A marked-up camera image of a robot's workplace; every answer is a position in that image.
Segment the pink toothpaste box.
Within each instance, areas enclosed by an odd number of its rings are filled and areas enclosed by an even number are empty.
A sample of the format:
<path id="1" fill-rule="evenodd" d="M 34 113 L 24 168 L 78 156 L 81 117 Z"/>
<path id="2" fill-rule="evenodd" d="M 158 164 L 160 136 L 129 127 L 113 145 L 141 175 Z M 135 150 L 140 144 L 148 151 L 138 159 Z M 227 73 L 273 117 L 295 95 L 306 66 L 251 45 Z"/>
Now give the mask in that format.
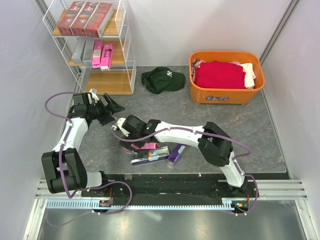
<path id="1" fill-rule="evenodd" d="M 92 55 L 92 68 L 97 69 L 100 67 L 102 50 L 104 46 L 103 40 L 96 40 L 93 46 L 93 55 Z"/>
<path id="2" fill-rule="evenodd" d="M 113 53 L 114 53 L 113 43 L 107 43 L 103 45 L 100 64 L 99 64 L 101 71 L 109 71 L 111 69 Z"/>
<path id="3" fill-rule="evenodd" d="M 152 149 L 157 149 L 160 146 L 155 143 L 155 142 L 151 142 L 151 143 L 145 143 L 143 146 L 139 147 L 133 143 L 131 143 L 129 145 L 130 149 L 127 148 L 123 148 L 125 151 L 144 151 L 144 150 L 152 150 Z"/>

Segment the red white toothpaste box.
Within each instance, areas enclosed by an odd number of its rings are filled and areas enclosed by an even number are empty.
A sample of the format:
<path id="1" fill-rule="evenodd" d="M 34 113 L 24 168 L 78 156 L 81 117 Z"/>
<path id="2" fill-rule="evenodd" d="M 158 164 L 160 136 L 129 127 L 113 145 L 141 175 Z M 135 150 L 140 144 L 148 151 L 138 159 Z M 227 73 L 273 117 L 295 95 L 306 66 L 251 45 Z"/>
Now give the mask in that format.
<path id="1" fill-rule="evenodd" d="M 91 16 L 88 24 L 84 28 L 86 37 L 100 38 L 113 12 L 113 4 L 105 2 L 99 3 L 93 15 Z"/>

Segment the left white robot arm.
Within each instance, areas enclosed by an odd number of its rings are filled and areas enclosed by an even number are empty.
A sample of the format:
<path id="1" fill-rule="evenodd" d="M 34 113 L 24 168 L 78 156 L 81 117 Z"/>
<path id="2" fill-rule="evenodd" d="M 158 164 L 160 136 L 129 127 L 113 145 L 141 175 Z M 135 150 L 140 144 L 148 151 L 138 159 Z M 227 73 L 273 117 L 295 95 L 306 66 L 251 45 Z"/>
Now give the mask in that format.
<path id="1" fill-rule="evenodd" d="M 70 191 L 92 190 L 99 197 L 109 193 L 110 185 L 104 181 L 104 172 L 88 172 L 78 153 L 82 139 L 93 121 L 97 120 L 102 126 L 107 125 L 115 120 L 115 113 L 125 110 L 107 93 L 102 97 L 99 98 L 95 89 L 84 93 L 72 92 L 73 105 L 67 116 L 45 108 L 51 115 L 65 120 L 64 131 L 57 145 L 41 156 L 50 193 L 65 192 L 69 198 L 73 197 Z"/>

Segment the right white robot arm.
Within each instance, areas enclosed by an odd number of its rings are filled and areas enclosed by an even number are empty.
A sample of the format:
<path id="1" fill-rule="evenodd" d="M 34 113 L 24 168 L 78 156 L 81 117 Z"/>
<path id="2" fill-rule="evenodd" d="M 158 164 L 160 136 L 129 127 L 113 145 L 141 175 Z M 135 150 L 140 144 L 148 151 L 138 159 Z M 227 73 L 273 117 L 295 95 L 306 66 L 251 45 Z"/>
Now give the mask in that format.
<path id="1" fill-rule="evenodd" d="M 112 130 L 123 134 L 120 138 L 123 143 L 176 143 L 197 148 L 209 164 L 221 169 L 233 196 L 240 197 L 247 191 L 245 173 L 237 163 L 233 147 L 238 142 L 213 122 L 183 126 L 151 119 L 146 123 L 129 115 L 118 119 Z"/>

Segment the silver R&O toothpaste box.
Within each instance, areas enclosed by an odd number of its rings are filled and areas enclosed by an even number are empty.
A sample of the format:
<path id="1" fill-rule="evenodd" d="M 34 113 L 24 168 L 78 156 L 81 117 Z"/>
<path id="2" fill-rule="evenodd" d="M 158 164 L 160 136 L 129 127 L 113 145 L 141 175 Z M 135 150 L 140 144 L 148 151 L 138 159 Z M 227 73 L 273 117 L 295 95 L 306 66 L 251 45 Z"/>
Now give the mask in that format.
<path id="1" fill-rule="evenodd" d="M 166 160 L 170 155 L 167 146 L 154 149 L 142 150 L 135 152 L 131 155 L 130 163 L 133 166 L 147 164 L 151 162 L 157 162 Z"/>

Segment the purple toothpaste box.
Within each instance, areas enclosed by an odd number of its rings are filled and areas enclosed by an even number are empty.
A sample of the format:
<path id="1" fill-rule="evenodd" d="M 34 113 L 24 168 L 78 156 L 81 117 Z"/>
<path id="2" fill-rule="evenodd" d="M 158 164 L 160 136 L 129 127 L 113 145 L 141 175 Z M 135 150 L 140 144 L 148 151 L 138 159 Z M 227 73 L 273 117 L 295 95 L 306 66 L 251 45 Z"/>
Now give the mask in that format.
<path id="1" fill-rule="evenodd" d="M 167 162 L 171 167 L 174 167 L 177 164 L 185 148 L 185 144 L 177 144 L 173 151 L 169 154 Z"/>

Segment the dark green baseball cap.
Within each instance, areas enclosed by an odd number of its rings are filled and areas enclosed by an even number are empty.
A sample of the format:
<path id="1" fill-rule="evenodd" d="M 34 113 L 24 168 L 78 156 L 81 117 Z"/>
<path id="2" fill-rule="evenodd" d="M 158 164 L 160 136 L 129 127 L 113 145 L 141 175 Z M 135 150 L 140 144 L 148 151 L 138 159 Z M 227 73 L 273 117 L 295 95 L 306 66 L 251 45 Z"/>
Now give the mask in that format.
<path id="1" fill-rule="evenodd" d="M 163 92 L 176 92 L 184 88 L 186 77 L 181 72 L 174 72 L 168 67 L 160 66 L 141 75 L 145 88 L 156 95 Z"/>

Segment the patterned cloth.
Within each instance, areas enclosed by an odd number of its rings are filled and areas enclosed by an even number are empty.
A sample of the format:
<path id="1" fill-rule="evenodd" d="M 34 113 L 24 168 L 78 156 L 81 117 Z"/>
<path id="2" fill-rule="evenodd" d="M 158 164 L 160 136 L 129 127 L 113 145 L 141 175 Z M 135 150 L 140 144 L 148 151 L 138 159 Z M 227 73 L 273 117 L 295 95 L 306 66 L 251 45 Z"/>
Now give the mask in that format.
<path id="1" fill-rule="evenodd" d="M 194 82 L 196 78 L 196 69 L 198 69 L 202 63 L 205 63 L 206 61 L 202 59 L 194 59 L 191 63 L 191 79 Z"/>

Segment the red folded cloth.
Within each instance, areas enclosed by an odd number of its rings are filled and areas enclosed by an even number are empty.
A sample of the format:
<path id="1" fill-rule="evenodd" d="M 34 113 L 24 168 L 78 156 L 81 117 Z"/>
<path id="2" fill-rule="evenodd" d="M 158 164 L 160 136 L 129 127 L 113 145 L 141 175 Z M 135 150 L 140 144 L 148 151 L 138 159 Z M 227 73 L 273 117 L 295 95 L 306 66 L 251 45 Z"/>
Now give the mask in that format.
<path id="1" fill-rule="evenodd" d="M 242 66 L 220 61 L 203 62 L 195 69 L 194 83 L 204 89 L 246 89 Z"/>

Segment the orange plastic basket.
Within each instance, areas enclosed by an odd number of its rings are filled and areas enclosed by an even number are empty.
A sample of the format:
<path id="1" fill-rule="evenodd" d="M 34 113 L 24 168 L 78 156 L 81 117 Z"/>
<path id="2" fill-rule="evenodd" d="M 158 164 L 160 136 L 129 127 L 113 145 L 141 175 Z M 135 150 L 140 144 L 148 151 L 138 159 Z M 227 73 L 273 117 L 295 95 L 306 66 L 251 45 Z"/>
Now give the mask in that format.
<path id="1" fill-rule="evenodd" d="M 256 75 L 254 88 L 252 89 L 221 89 L 202 88 L 197 86 L 192 78 L 189 78 L 189 92 L 191 99 L 197 104 L 238 104 L 245 105 L 265 86 L 265 76 L 259 58 L 246 51 L 196 51 L 189 57 L 191 65 L 195 59 L 206 62 L 240 62 L 252 63 Z"/>

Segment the white pink cloth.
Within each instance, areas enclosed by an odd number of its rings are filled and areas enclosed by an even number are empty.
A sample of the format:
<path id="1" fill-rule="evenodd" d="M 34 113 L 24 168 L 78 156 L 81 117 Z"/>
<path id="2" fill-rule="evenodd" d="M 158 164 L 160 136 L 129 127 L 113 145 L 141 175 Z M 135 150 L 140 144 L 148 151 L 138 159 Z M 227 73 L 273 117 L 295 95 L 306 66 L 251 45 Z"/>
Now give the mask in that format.
<path id="1" fill-rule="evenodd" d="M 253 89 L 255 86 L 255 79 L 256 75 L 253 70 L 253 64 L 252 63 L 240 63 L 238 61 L 232 61 L 231 64 L 236 64 L 238 66 L 241 66 L 243 68 L 243 71 L 245 72 L 244 76 L 244 86 L 246 89 Z"/>

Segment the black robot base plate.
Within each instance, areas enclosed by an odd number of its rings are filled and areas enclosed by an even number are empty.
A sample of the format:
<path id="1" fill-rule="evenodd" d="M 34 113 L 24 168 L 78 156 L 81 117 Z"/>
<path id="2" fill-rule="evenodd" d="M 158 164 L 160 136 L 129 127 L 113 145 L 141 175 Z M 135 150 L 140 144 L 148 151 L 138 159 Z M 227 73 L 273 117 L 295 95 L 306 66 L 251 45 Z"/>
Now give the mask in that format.
<path id="1" fill-rule="evenodd" d="M 244 179 L 244 186 L 230 186 L 221 173 L 179 173 L 179 174 L 104 174 L 102 184 L 121 181 L 111 186 L 83 190 L 83 197 L 121 198 L 129 193 L 123 185 L 127 183 L 137 198 L 139 195 L 156 196 L 160 194 L 186 194 L 200 197 L 255 198 L 257 187 L 253 181 Z"/>

